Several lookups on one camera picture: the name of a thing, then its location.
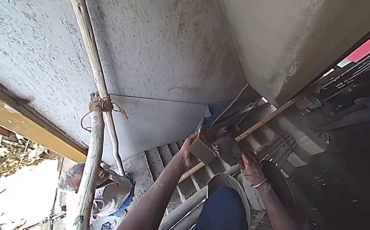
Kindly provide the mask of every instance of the gray hair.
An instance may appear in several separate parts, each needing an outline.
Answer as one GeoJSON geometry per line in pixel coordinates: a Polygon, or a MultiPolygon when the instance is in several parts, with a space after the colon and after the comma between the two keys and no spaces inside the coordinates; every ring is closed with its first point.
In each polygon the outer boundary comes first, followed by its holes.
{"type": "Polygon", "coordinates": [[[58,187],[60,191],[77,191],[83,176],[85,163],[73,165],[69,170],[62,173],[58,187]]]}

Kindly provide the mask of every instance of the bamboo pole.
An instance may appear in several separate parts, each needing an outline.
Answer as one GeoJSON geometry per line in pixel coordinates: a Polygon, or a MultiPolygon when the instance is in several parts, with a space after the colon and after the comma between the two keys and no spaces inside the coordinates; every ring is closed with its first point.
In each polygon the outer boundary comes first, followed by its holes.
{"type": "Polygon", "coordinates": [[[86,164],[83,170],[82,180],[77,192],[78,214],[75,217],[73,227],[75,230],[88,230],[93,207],[94,191],[100,169],[103,152],[104,121],[101,107],[96,107],[90,113],[91,133],[90,145],[87,153],[86,164]]]}
{"type": "MultiPolygon", "coordinates": [[[[90,15],[87,11],[86,1],[71,0],[71,4],[73,5],[77,23],[79,24],[87,55],[89,56],[98,94],[100,95],[100,98],[108,98],[110,95],[107,92],[107,86],[104,79],[103,69],[101,67],[100,56],[97,50],[96,39],[94,38],[93,27],[91,26],[90,15]]],[[[117,163],[118,173],[120,175],[124,175],[124,168],[122,166],[120,154],[118,153],[118,139],[112,112],[103,112],[103,116],[110,134],[111,144],[113,146],[113,156],[117,163]]]]}

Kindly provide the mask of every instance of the jute rope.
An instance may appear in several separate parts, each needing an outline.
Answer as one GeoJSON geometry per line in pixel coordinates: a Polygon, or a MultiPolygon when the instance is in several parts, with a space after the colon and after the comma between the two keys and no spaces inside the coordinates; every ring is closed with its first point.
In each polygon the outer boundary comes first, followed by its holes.
{"type": "Polygon", "coordinates": [[[80,126],[89,133],[91,132],[91,127],[84,127],[83,119],[92,111],[94,111],[96,107],[100,107],[103,112],[110,111],[121,112],[128,121],[127,113],[116,102],[111,101],[110,95],[108,97],[103,98],[92,97],[89,103],[89,112],[86,113],[80,120],[80,126]]]}

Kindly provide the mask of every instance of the trowel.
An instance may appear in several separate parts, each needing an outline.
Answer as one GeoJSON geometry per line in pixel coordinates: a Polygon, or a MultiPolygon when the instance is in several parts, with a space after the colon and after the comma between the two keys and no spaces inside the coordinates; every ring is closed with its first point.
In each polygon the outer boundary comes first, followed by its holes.
{"type": "Polygon", "coordinates": [[[220,152],[220,158],[228,165],[233,166],[239,163],[242,151],[238,147],[238,142],[232,137],[223,137],[213,143],[220,152]]]}

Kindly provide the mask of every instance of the concrete ceiling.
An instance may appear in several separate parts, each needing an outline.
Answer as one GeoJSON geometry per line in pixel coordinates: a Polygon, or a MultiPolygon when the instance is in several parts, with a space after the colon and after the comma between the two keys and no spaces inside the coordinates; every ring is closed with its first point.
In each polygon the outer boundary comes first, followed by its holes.
{"type": "MultiPolygon", "coordinates": [[[[116,100],[130,122],[114,116],[123,159],[185,139],[206,104],[233,100],[246,84],[214,1],[87,5],[108,90],[127,96],[116,100]]],[[[89,142],[80,118],[96,87],[70,1],[0,0],[0,83],[77,144],[89,142]]],[[[113,163],[105,140],[105,160],[113,163]]]]}
{"type": "Polygon", "coordinates": [[[249,85],[290,100],[370,31],[370,1],[221,0],[249,85]]]}
{"type": "MultiPolygon", "coordinates": [[[[87,0],[122,158],[186,138],[249,84],[289,100],[370,31],[361,0],[87,0]]],[[[83,146],[96,91],[67,0],[0,0],[0,83],[83,146]]],[[[252,91],[250,97],[259,97],[252,91]]],[[[105,161],[113,163],[105,138],[105,161]]]]}

